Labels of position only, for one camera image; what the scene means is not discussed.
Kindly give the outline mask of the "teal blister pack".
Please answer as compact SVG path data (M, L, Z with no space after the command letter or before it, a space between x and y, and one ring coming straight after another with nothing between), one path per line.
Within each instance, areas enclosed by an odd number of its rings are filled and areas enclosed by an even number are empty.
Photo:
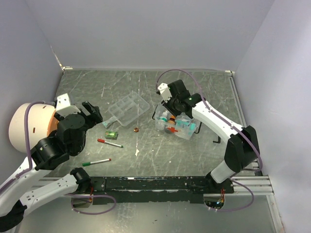
M176 126L181 128L187 128L190 126L192 119L189 118L187 115L182 115L180 118L175 120Z
M181 128L184 128L188 131L196 131L196 128L197 128L197 124L191 120L179 120L179 125Z

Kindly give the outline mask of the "clear divided organizer tray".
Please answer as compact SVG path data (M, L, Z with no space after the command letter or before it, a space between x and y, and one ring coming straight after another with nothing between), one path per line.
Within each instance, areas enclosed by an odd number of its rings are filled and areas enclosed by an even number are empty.
M131 92L108 108L108 112L122 126L127 126L150 109L150 105L138 93Z

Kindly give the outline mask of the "white green dropper bottle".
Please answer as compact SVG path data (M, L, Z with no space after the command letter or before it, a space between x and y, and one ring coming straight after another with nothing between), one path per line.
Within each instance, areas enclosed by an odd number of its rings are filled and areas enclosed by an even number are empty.
M167 122L168 121L168 115L169 115L169 112L168 111L164 111L162 113L162 115L159 117L159 120L162 120L164 122Z

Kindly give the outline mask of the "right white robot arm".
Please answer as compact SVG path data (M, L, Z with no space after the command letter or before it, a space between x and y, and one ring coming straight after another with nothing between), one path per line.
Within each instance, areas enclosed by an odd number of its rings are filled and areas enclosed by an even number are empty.
M209 192L217 193L225 180L258 159L257 133L252 126L243 127L230 120L213 108L201 93L191 95L182 80L161 83L157 91L163 98L164 107L174 116L184 113L200 121L226 143L223 161L207 175L206 187Z

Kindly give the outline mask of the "teal plaster strip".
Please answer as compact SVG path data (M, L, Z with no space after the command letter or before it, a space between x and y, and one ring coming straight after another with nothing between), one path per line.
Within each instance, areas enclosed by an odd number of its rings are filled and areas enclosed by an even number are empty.
M112 116L112 117L109 118L108 120L103 121L102 124L103 124L103 126L104 126L105 128L108 128L108 127L109 127L112 123L114 123L115 121L117 121L117 119L116 119L114 116Z

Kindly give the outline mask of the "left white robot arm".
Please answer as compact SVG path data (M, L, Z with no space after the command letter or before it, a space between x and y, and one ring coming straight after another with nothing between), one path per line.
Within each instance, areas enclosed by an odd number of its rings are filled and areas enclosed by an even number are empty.
M32 187L70 157L79 155L86 133L103 120L98 106L85 101L81 108L70 101L38 101L20 106L10 123L11 143L26 152L26 158L0 186L0 230L15 228L38 207L66 194L90 190L90 177L75 168L44 187Z

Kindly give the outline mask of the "orange cap small bottle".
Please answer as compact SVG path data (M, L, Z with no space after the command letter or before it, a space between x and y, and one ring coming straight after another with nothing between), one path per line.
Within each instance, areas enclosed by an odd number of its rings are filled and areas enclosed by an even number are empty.
M171 116L168 120L168 123L175 124L175 116Z

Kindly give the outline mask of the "clear plastic storage box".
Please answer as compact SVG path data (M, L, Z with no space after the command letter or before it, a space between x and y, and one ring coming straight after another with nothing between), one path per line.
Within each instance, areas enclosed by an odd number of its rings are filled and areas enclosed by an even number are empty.
M193 134L198 134L202 126L199 120L190 118L185 113L173 116L161 103L155 108L152 119L155 120L155 128L158 131L186 140L189 140Z

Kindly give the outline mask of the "green battery pack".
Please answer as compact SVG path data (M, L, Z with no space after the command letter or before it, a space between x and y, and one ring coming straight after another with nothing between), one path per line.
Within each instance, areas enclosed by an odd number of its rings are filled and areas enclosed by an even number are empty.
M105 134L104 134L104 137L106 139L111 139L111 140L117 140L118 138L118 132L115 132L115 131L106 131Z

